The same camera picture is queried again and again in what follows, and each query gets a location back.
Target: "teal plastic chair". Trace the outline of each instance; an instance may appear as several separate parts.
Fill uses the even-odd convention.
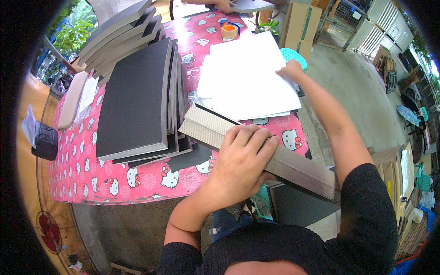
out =
[[[414,178],[420,178],[422,176],[423,171],[425,170],[425,165],[414,165],[414,167],[418,167],[418,171],[414,174]]]
[[[422,173],[422,175],[416,178],[415,187],[420,188],[420,190],[429,192],[431,188],[431,177]]]
[[[428,121],[428,111],[426,110],[425,107],[420,107],[420,110],[422,111],[423,118],[425,119],[425,122],[427,122]]]
[[[286,62],[288,62],[291,59],[295,59],[298,63],[301,64],[301,68],[303,70],[307,69],[307,61],[305,61],[304,57],[302,57],[299,53],[297,53],[296,50],[292,50],[289,48],[282,48],[280,49],[280,52]]]
[[[254,196],[252,196],[252,199],[254,201],[255,204],[255,213],[257,214],[257,216],[259,218],[264,218],[264,219],[268,219],[268,220],[274,220],[272,217],[266,216],[266,215],[262,215],[260,213],[260,211],[258,210],[257,204],[255,202],[255,198],[254,197],[258,197],[260,200],[264,201],[265,204],[269,207],[270,212],[272,213],[272,207],[271,207],[271,203],[269,201],[269,194],[268,194],[268,186],[266,184],[263,184],[260,188],[260,191],[258,191],[258,193],[256,193]]]

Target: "hello kitty print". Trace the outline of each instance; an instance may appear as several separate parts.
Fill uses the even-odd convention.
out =
[[[225,42],[217,30],[220,26],[218,21],[222,18],[243,25],[239,37],[252,35],[238,15],[225,15],[220,11],[164,24],[166,36],[178,39],[181,62],[187,71],[185,88],[188,94],[197,94],[199,67],[204,56],[209,54],[210,45]],[[64,98],[56,108],[54,128],[58,125],[63,104]],[[113,165],[111,161],[99,160],[96,158],[96,143],[99,142],[102,104],[105,104],[105,85],[96,90],[89,116],[58,133],[59,153],[48,167],[48,184],[53,200],[117,205],[177,198],[196,191],[214,169],[218,153],[209,149],[193,163],[180,163],[179,167],[171,158],[133,169],[129,169],[127,164]],[[295,113],[242,122],[267,128],[281,138],[281,145],[288,143],[293,145],[294,150],[291,150],[295,153],[309,155],[307,141]],[[284,142],[283,133],[288,136],[288,142]]]

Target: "black sweater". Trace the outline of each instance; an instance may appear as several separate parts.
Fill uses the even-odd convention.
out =
[[[224,274],[233,262],[289,260],[308,274],[388,274],[397,249],[396,218],[372,164],[356,167],[341,191],[341,232],[323,242],[295,225],[253,223],[213,243],[204,256],[173,242],[162,249],[158,274]]]

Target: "packing tape roll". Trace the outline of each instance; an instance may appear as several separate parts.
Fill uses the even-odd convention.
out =
[[[234,25],[223,25],[221,26],[221,36],[223,38],[236,38],[238,35],[238,28]]]

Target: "hand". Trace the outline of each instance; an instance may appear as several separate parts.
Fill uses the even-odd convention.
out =
[[[294,59],[289,60],[285,67],[275,71],[275,73],[283,78],[293,80],[294,82],[299,82],[299,79],[304,76],[301,64]]]
[[[229,0],[217,0],[217,6],[223,13],[231,13],[231,6],[235,6],[234,2]]]
[[[269,130],[257,125],[237,125],[226,133],[213,171],[202,185],[212,194],[213,209],[244,201],[255,195],[264,181],[275,179],[262,173],[279,144],[277,136],[266,141],[270,136]]]

